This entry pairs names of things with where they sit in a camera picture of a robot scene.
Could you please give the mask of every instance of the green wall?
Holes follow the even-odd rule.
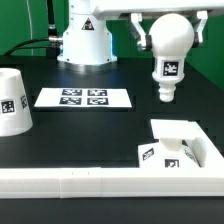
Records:
[[[26,0],[0,0],[0,54],[14,45],[30,40],[30,25]],[[46,0],[29,0],[33,37],[47,37]],[[55,20],[60,34],[68,25],[67,0],[54,0]],[[149,30],[152,21],[144,21]],[[133,37],[128,32],[127,21],[108,22],[108,29],[114,35],[114,54],[118,57],[152,57],[152,53],[138,52]],[[224,90],[224,16],[209,18],[204,30],[204,43],[192,49],[187,61],[208,79]],[[21,50],[13,55],[31,55],[31,50]],[[34,50],[34,55],[45,55],[44,49]]]

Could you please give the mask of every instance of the black table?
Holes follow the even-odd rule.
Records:
[[[224,154],[224,92],[190,65],[175,100],[159,100],[151,59],[80,74],[44,57],[0,57],[20,69],[34,126],[0,138],[1,168],[138,167],[137,146],[154,141],[150,119],[197,121]],[[41,88],[125,88],[132,108],[35,108]],[[0,200],[1,223],[222,223],[222,197]]]

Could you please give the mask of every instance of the white cup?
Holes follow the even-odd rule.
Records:
[[[21,134],[32,125],[20,71],[0,68],[0,136]]]

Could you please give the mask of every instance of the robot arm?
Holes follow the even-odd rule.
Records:
[[[69,0],[69,27],[63,34],[59,66],[77,71],[102,71],[117,58],[106,20],[129,19],[139,50],[152,49],[153,78],[160,83],[160,99],[173,100],[175,84],[184,78],[184,59],[203,42],[208,16],[224,14],[223,0]],[[146,33],[144,18],[156,18]]]

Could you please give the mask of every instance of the paper sheet with markers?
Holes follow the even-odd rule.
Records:
[[[42,88],[35,107],[132,107],[126,89]]]

